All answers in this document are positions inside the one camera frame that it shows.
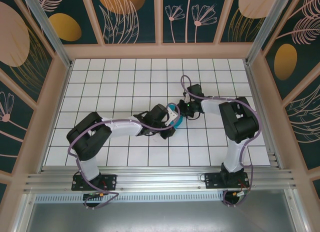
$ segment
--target vented metal strip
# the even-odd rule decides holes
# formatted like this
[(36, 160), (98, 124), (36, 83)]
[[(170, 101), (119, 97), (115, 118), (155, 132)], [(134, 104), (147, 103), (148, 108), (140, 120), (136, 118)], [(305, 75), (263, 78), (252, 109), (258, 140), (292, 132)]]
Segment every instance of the vented metal strip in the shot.
[[(83, 193), (78, 194), (38, 194), (35, 204), (76, 204), (83, 203)], [(140, 202), (196, 202), (196, 201), (221, 201), (222, 191), (208, 192), (170, 192), (170, 193), (121, 193), (113, 203), (140, 203)], [(89, 200), (88, 203), (105, 202), (112, 195)]]

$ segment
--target dark teal wallpaper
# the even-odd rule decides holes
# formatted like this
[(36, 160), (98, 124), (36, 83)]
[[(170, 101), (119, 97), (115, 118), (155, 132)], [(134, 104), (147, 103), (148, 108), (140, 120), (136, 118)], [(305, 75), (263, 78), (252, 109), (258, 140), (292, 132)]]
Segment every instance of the dark teal wallpaper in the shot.
[(155, 43), (154, 0), (92, 0), (106, 44)]
[(37, 101), (52, 57), (14, 0), (0, 0), (0, 11), (0, 69)]
[(320, 76), (286, 108), (306, 167), (320, 166)]
[(4, 197), (6, 188), (7, 188), (6, 184), (0, 183), (0, 204), (1, 204), (2, 198)]
[(163, 0), (164, 43), (212, 43), (225, 0)]
[(314, 180), (313, 185), (320, 200), (320, 179)]
[(284, 99), (320, 62), (320, 0), (300, 0), (265, 56)]
[(286, 3), (286, 5), (285, 5), (282, 13), (280, 14), (278, 20), (276, 21), (276, 23), (275, 23), (275, 25), (273, 26), (271, 32), (269, 33), (268, 37), (266, 38), (265, 42), (263, 43), (263, 45), (262, 45), (262, 50), (264, 50), (265, 47), (267, 46), (267, 44), (269, 43), (272, 35), (274, 34), (276, 28), (278, 27), (280, 21), (282, 20), (282, 18), (284, 17), (285, 13), (287, 12), (287, 9), (288, 9), (288, 7), (290, 6), (291, 2), (292, 2), (292, 0), (288, 0), (288, 2)]
[(253, 42), (274, 1), (233, 0), (220, 42)]
[(64, 45), (97, 44), (83, 0), (39, 0), (39, 3)]
[(33, 112), (0, 81), (0, 171), (12, 172)]

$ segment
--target grid tile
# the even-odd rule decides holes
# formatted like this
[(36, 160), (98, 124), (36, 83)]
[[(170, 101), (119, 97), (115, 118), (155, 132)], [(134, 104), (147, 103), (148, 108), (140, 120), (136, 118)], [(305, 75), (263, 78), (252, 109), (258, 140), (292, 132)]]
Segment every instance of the grid tile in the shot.
[[(50, 139), (46, 165), (75, 165), (74, 158), (67, 156), (66, 134), (90, 112), (124, 119), (157, 104), (177, 104), (183, 99), (183, 74), (193, 84), (201, 83), (205, 96), (244, 95), (255, 107), (242, 60), (77, 59)], [(99, 166), (220, 166), (227, 143), (221, 117), (207, 113), (197, 120), (183, 118), (175, 134), (166, 140), (159, 134), (108, 139), (96, 158)], [(254, 165), (270, 164), (262, 135), (250, 144), (244, 158), (247, 165), (249, 154)]]

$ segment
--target purple cable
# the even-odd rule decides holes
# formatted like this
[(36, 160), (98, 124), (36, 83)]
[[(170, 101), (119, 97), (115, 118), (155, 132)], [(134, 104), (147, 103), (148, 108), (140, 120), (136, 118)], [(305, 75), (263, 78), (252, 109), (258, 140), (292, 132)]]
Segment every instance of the purple cable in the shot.
[(92, 126), (90, 126), (89, 128), (87, 128), (85, 131), (83, 131), (81, 134), (79, 134), (78, 137), (76, 137), (76, 138), (74, 139), (74, 141), (72, 141), (72, 143), (71, 143), (70, 146), (68, 147), (67, 152), (68, 152), (68, 154), (69, 154), (70, 156), (75, 157), (76, 165), (77, 165), (77, 167), (78, 167), (78, 169), (79, 169), (79, 172), (81, 173), (81, 176), (82, 176), (82, 178), (84, 179), (84, 181), (85, 181), (88, 185), (90, 185), (93, 189), (95, 189), (95, 190), (97, 190), (97, 191), (99, 191), (99, 192), (101, 192), (101, 193), (115, 195), (115, 196), (113, 196), (112, 198), (108, 199), (106, 202), (98, 204), (96, 207), (89, 207), (89, 206), (87, 206), (87, 201), (92, 198), (92, 197), (88, 197), (88, 198), (84, 201), (84, 205), (86, 206), (87, 209), (88, 209), (88, 208), (91, 208), (92, 210), (94, 210), (94, 209), (99, 209), (99, 208), (107, 205), (110, 201), (114, 200), (116, 197), (118, 197), (118, 196), (119, 196), (119, 193), (118, 193), (118, 192), (111, 192), (111, 191), (107, 191), (107, 190), (100, 189), (100, 188), (94, 186), (92, 183), (90, 183), (90, 181), (86, 178), (85, 174), (83, 173), (83, 171), (82, 171), (82, 169), (81, 169), (81, 165), (80, 165), (80, 162), (79, 162), (79, 157), (78, 157), (78, 155), (71, 153), (71, 149), (72, 149), (72, 147), (75, 145), (75, 143), (76, 143), (81, 137), (83, 137), (87, 132), (91, 131), (93, 128), (98, 127), (98, 126), (100, 126), (100, 125), (113, 124), (113, 123), (117, 123), (117, 122), (130, 122), (130, 123), (133, 122), (133, 123), (142, 125), (143, 127), (146, 127), (146, 128), (148, 128), (148, 129), (154, 130), (154, 131), (165, 131), (165, 130), (169, 130), (169, 129), (173, 128), (173, 127), (176, 125), (176, 123), (178, 122), (178, 120), (179, 120), (179, 118), (180, 118), (180, 109), (179, 109), (179, 107), (178, 107), (175, 103), (168, 103), (168, 104), (167, 104), (167, 107), (168, 107), (169, 105), (174, 105), (174, 106), (176, 107), (177, 112), (178, 112), (178, 116), (177, 116), (177, 118), (175, 118), (173, 124), (171, 124), (171, 125), (168, 126), (168, 127), (165, 127), (165, 128), (154, 128), (154, 127), (151, 127), (151, 126), (149, 126), (149, 125), (147, 125), (147, 124), (141, 123), (141, 122), (138, 121), (138, 120), (132, 120), (132, 119), (128, 119), (128, 118), (112, 119), (112, 120), (106, 120), (106, 121), (101, 121), (101, 122), (95, 123), (94, 125), (92, 125)]
[[(257, 132), (257, 134), (256, 134), (254, 137), (252, 137), (251, 139), (247, 140), (247, 141), (243, 144), (243, 147), (242, 147), (242, 149), (241, 149), (241, 151), (240, 151), (240, 158), (239, 158), (240, 165), (241, 165), (243, 168), (251, 168), (251, 177), (250, 177), (250, 185), (249, 185), (249, 191), (251, 191), (252, 181), (253, 181), (253, 179), (254, 179), (254, 166), (252, 165), (252, 163), (251, 163), (250, 165), (244, 165), (244, 164), (242, 163), (242, 159), (243, 159), (244, 151), (245, 151), (245, 149), (246, 149), (246, 147), (247, 147), (247, 144), (249, 144), (251, 141), (255, 140), (255, 139), (260, 135), (260, 133), (261, 133), (262, 123), (261, 123), (260, 117), (257, 115), (257, 113), (256, 113), (249, 105), (247, 105), (246, 103), (244, 103), (244, 102), (242, 102), (242, 101), (240, 101), (240, 100), (233, 99), (233, 98), (215, 97), (215, 96), (213, 96), (213, 97), (200, 97), (200, 96), (197, 96), (197, 95), (195, 95), (195, 94), (190, 93), (190, 92), (186, 89), (186, 87), (185, 87), (184, 77), (189, 80), (190, 86), (192, 85), (191, 79), (190, 79), (190, 77), (187, 76), (187, 75), (182, 75), (182, 76), (181, 76), (181, 79), (180, 79), (180, 83), (181, 83), (181, 86), (182, 86), (183, 90), (184, 90), (189, 96), (192, 96), (192, 97), (194, 97), (194, 98), (201, 99), (201, 100), (218, 100), (218, 101), (232, 101), (232, 102), (237, 102), (237, 103), (245, 106), (246, 108), (248, 108), (248, 109), (254, 114), (254, 116), (256, 117), (256, 120), (258, 121), (258, 126), (259, 126), (258, 132)], [(229, 207), (229, 206), (236, 207), (235, 204), (232, 204), (232, 203), (226, 201), (225, 198), (226, 198), (227, 192), (228, 192), (228, 190), (225, 190), (225, 191), (223, 192), (222, 202), (223, 202), (226, 206), (228, 206), (228, 207)], [(246, 195), (244, 196), (244, 198), (243, 198), (240, 202), (237, 203), (237, 205), (241, 205), (241, 204), (246, 200), (247, 195), (248, 195), (248, 194), (246, 194)]]

